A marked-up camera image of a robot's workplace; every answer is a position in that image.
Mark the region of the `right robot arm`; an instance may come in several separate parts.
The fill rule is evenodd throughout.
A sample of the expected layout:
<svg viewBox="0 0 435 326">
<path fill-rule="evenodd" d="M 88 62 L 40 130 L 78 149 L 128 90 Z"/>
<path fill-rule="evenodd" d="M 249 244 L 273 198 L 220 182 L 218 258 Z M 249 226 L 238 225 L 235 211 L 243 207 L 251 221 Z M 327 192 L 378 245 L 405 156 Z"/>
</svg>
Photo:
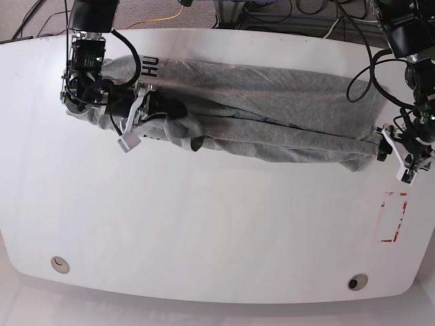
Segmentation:
<svg viewBox="0 0 435 326">
<path fill-rule="evenodd" d="M 95 116 L 115 130 L 123 145 L 138 141 L 134 129 L 157 119 L 175 120 L 188 111 L 174 98 L 157 92 L 140 77 L 156 76 L 157 58 L 140 57 L 134 45 L 113 28 L 118 1 L 75 1 L 67 14 L 66 69 L 60 95 L 68 113 Z M 103 77 L 106 40 L 110 33 L 131 51 L 133 74 L 128 79 Z"/>
</svg>

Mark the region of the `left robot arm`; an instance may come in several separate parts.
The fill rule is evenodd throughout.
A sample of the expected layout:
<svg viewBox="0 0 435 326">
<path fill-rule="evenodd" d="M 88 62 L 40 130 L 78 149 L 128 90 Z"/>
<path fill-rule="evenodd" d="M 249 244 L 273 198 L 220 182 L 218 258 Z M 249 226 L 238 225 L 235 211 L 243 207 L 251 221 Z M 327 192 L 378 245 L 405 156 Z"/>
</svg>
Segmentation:
<svg viewBox="0 0 435 326">
<path fill-rule="evenodd" d="M 434 160 L 434 47 L 433 1 L 370 1 L 373 13 L 396 59 L 405 59 L 404 78 L 414 103 L 397 103 L 404 126 L 394 138 L 408 154 L 402 159 L 400 179 L 410 183 L 418 170 L 429 170 Z"/>
</svg>

